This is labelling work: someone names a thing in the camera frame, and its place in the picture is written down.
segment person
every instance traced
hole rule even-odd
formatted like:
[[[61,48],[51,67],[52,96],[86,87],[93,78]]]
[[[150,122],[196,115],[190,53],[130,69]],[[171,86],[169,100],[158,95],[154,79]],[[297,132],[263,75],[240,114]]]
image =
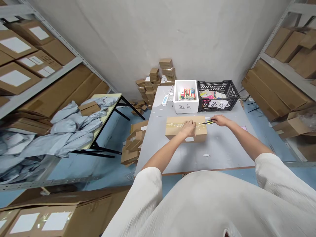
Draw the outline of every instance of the person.
[[[194,132],[190,120],[137,174],[107,236],[316,236],[316,191],[292,173],[258,139],[223,115],[255,162],[258,187],[217,171],[181,179],[162,199],[161,174],[175,150]]]

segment black plastic crate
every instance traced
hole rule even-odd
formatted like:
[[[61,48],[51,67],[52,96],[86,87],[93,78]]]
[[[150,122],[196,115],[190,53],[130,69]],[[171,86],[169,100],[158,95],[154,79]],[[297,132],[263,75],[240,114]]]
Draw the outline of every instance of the black plastic crate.
[[[219,93],[223,93],[226,95],[226,99],[212,99],[212,100],[228,100],[228,104],[224,109],[216,108],[216,107],[208,107],[210,103],[209,98],[200,97],[200,101],[198,104],[198,111],[223,111],[223,110],[232,110],[237,100],[240,98],[239,93],[236,90],[236,87],[232,80],[222,81],[222,82],[205,82],[205,81],[197,81],[197,89],[198,95],[200,92],[209,89],[210,91],[217,91]]]

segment white label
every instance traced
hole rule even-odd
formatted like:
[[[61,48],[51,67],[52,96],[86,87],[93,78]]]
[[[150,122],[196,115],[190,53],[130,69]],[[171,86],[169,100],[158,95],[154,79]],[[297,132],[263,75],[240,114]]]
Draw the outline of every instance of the white label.
[[[45,71],[47,71],[48,73],[50,73],[50,74],[52,74],[52,73],[55,72],[55,70],[52,69],[50,66],[46,66],[46,67],[44,67],[43,69],[44,69]]]
[[[63,230],[71,212],[54,212],[50,214],[42,231]]]
[[[30,231],[34,226],[38,215],[39,213],[21,215],[13,226],[10,234]]]
[[[41,65],[41,64],[44,63],[42,60],[40,60],[40,59],[39,59],[38,57],[36,57],[36,56],[29,57],[29,59],[30,59],[32,62],[36,63],[37,65]]]
[[[0,77],[0,81],[3,81],[11,86],[20,86],[24,82],[30,80],[28,76],[25,76],[23,73],[14,70]]]
[[[28,58],[22,58],[22,59],[19,60],[19,62],[25,64],[25,65],[28,66],[28,67],[33,67],[33,66],[36,65],[34,62],[32,62],[31,60],[29,60]]]
[[[193,137],[188,137],[185,139],[186,142],[194,142],[194,138]]]
[[[0,44],[6,46],[7,48],[11,49],[16,53],[22,53],[28,49],[31,49],[30,46],[28,46],[26,43],[24,43],[17,37],[0,40]]]
[[[46,70],[44,69],[41,69],[39,71],[37,71],[39,74],[41,74],[43,77],[48,77],[50,75],[49,72],[47,72]]]
[[[45,31],[43,31],[43,29],[40,26],[29,28],[29,30],[40,40],[43,40],[49,37],[49,35]]]

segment white sleeve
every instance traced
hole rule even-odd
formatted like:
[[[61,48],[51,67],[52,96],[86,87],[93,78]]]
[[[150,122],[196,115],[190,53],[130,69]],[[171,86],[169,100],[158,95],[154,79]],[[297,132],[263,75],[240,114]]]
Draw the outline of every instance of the white sleeve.
[[[276,155],[259,155],[255,166],[259,187],[303,211],[316,214],[316,191],[298,178]]]
[[[102,237],[136,236],[162,200],[161,172],[148,167],[139,172],[134,183]]]

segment floor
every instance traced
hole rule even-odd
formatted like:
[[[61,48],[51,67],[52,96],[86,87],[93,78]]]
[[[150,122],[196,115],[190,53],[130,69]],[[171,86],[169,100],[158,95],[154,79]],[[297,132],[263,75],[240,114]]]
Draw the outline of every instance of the floor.
[[[256,107],[256,104],[245,104],[245,113],[252,123],[258,138],[265,145],[270,147],[283,162],[295,161],[295,157],[275,133],[273,128],[269,126],[269,122],[261,110],[255,110],[248,113],[248,111],[255,109]],[[130,117],[131,121],[127,121],[114,112],[98,138],[98,143],[100,146],[105,146],[114,150],[122,150],[123,142],[129,136],[131,124],[143,121],[140,117],[131,114],[131,109],[128,107],[119,108],[119,110]],[[144,117],[149,119],[149,116],[150,110],[147,110],[144,113]],[[120,163],[120,155],[116,155],[114,159],[111,159],[94,157],[90,155],[71,154],[68,159],[62,159],[58,163],[57,167],[51,173],[48,179],[51,180],[100,175],[102,178],[99,180],[91,181],[80,186],[82,190],[94,190],[111,186],[132,185],[135,168],[136,165],[131,165],[129,167],[122,165]],[[315,168],[291,168],[291,170],[308,185],[316,189]],[[254,168],[221,172],[257,185]],[[181,178],[182,175],[163,176],[163,196],[165,196]],[[1,192],[0,207],[6,206],[20,193],[21,191]]]

